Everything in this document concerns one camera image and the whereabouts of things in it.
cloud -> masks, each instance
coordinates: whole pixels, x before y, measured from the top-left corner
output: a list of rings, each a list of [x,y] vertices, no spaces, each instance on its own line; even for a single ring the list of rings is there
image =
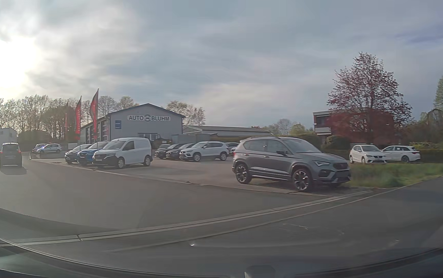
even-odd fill
[[[360,51],[414,116],[443,74],[441,1],[0,1],[0,96],[202,106],[207,124],[306,126]]]

pavement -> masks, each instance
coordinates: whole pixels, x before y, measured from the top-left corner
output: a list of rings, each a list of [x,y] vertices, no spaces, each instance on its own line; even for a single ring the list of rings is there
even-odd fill
[[[281,183],[240,185],[230,161],[97,170],[25,158],[23,168],[0,170],[0,247],[7,246],[2,239],[90,264],[189,275],[442,247],[443,177],[298,194]]]

red building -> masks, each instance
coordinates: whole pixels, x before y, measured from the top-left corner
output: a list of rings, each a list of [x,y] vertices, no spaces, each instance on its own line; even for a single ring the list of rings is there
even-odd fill
[[[350,139],[352,143],[366,143],[368,132],[362,128],[362,122],[370,119],[372,122],[372,137],[374,145],[398,144],[395,133],[393,115],[390,112],[371,109],[369,115],[366,112],[314,112],[314,131],[324,142],[328,136],[342,135]]]

license plate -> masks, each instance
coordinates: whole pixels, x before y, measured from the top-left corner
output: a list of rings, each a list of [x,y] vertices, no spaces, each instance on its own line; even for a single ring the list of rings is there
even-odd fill
[[[336,173],[337,178],[345,178],[348,177],[348,172],[337,172]]]

sun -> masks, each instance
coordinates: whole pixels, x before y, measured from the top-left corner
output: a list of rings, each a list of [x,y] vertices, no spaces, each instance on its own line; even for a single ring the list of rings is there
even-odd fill
[[[34,39],[0,40],[0,88],[14,88],[26,81],[26,72],[35,63]]]

